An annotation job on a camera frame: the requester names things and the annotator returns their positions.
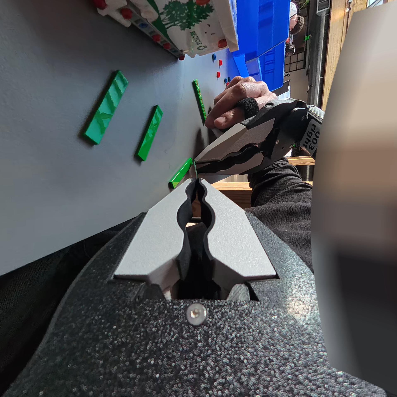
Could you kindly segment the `silver ventilation duct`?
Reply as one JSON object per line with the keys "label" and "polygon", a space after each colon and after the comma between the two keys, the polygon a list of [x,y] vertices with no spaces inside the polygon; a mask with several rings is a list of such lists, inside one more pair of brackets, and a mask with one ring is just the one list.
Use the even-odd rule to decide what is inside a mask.
{"label": "silver ventilation duct", "polygon": [[330,0],[311,0],[306,57],[308,76],[308,104],[322,108],[325,79],[325,62],[329,37]]}

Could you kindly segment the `white lego garbage truck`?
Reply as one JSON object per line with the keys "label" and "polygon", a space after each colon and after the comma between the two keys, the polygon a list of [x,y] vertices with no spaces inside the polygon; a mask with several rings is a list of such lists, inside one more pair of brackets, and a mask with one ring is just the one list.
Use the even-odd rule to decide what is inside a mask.
{"label": "white lego garbage truck", "polygon": [[136,26],[180,60],[237,51],[237,5],[229,0],[94,0],[102,16]]}

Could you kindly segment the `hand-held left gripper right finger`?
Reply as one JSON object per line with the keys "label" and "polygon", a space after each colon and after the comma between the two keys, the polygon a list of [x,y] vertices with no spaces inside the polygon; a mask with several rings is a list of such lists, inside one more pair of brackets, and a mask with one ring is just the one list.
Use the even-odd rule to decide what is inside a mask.
{"label": "hand-held left gripper right finger", "polygon": [[226,299],[236,284],[275,278],[277,273],[246,212],[204,179],[197,180],[205,275],[220,287]]}

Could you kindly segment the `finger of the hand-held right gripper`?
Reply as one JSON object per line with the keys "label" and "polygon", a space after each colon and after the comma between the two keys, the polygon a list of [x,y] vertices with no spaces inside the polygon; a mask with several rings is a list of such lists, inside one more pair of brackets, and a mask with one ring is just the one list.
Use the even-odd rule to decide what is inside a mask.
{"label": "finger of the hand-held right gripper", "polygon": [[196,158],[198,163],[220,161],[230,153],[238,152],[248,144],[258,144],[257,127],[248,130],[238,123],[207,146]]}
{"label": "finger of the hand-held right gripper", "polygon": [[261,165],[268,150],[265,145],[246,145],[235,151],[231,146],[217,145],[197,158],[197,174],[233,175],[243,174]]}

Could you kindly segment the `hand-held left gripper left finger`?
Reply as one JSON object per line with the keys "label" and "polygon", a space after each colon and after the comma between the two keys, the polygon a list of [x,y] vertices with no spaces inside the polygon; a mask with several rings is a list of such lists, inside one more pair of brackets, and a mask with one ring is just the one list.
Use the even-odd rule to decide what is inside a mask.
{"label": "hand-held left gripper left finger", "polygon": [[115,277],[158,284],[167,299],[177,298],[191,258],[186,224],[192,218],[196,182],[187,179],[147,212]]}

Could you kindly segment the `blue plastic bin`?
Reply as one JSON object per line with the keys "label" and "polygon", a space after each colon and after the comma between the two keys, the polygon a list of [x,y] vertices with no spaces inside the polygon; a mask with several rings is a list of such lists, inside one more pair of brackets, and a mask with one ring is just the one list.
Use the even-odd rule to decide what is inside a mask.
{"label": "blue plastic bin", "polygon": [[289,34],[289,0],[238,0],[237,36],[239,50],[251,60],[284,42]]}
{"label": "blue plastic bin", "polygon": [[241,77],[251,76],[256,81],[264,81],[270,91],[283,85],[285,42],[250,61],[245,60],[244,54],[236,55],[235,52],[233,58]]}

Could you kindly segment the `wooden bench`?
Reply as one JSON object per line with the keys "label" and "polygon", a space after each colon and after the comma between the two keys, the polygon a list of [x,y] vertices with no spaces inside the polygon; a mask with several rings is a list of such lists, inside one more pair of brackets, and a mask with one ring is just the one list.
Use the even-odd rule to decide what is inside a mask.
{"label": "wooden bench", "polygon": [[302,181],[289,158],[249,176],[248,182],[216,182],[215,189],[265,221],[310,221],[312,186]]}

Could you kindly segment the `person's right forearm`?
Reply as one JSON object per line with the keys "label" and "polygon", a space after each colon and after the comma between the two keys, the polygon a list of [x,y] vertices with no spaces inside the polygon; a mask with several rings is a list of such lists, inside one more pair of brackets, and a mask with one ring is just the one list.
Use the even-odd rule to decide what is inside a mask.
{"label": "person's right forearm", "polygon": [[303,182],[298,170],[283,157],[267,168],[249,174],[251,208],[265,226],[283,240],[311,272],[312,186]]}

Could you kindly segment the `dark grey pants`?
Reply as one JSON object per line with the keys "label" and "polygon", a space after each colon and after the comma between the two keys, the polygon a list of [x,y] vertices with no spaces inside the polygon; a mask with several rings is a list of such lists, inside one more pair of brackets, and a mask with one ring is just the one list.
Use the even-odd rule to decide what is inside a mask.
{"label": "dark grey pants", "polygon": [[51,318],[87,262],[132,220],[0,277],[0,393],[40,345]]}

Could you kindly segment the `green lego tile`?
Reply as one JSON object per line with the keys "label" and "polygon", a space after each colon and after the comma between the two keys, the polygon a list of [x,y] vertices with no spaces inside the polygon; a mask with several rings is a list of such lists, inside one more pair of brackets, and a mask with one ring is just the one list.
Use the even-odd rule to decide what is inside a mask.
{"label": "green lego tile", "polygon": [[82,136],[98,145],[119,105],[128,86],[128,80],[120,70],[113,73],[107,88],[101,96],[92,116],[84,127]]}
{"label": "green lego tile", "polygon": [[135,157],[138,158],[140,161],[146,161],[152,142],[160,125],[162,116],[163,111],[161,110],[160,106],[154,106],[145,125],[144,132],[135,153]]}
{"label": "green lego tile", "polygon": [[203,99],[202,99],[201,90],[200,90],[200,86],[199,86],[198,80],[197,79],[193,80],[192,85],[193,85],[193,90],[194,90],[194,93],[195,93],[195,96],[196,96],[196,101],[197,101],[197,105],[198,105],[198,108],[199,108],[202,124],[205,124],[205,121],[206,121],[206,110],[205,110],[205,106],[204,106],[204,103],[203,103]]}
{"label": "green lego tile", "polygon": [[191,166],[193,164],[193,159],[188,158],[185,163],[177,170],[174,176],[168,182],[168,185],[171,189],[176,188],[176,186],[181,182],[184,176],[189,172]]}

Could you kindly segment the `person's right hand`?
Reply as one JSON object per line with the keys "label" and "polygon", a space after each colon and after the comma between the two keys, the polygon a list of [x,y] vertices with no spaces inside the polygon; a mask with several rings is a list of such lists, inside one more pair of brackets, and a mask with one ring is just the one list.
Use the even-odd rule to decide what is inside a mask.
{"label": "person's right hand", "polygon": [[246,119],[241,108],[236,103],[245,99],[254,98],[259,106],[277,99],[270,92],[263,81],[255,81],[252,77],[234,77],[229,85],[214,99],[214,106],[206,117],[205,126],[209,129],[220,130],[230,128]]}

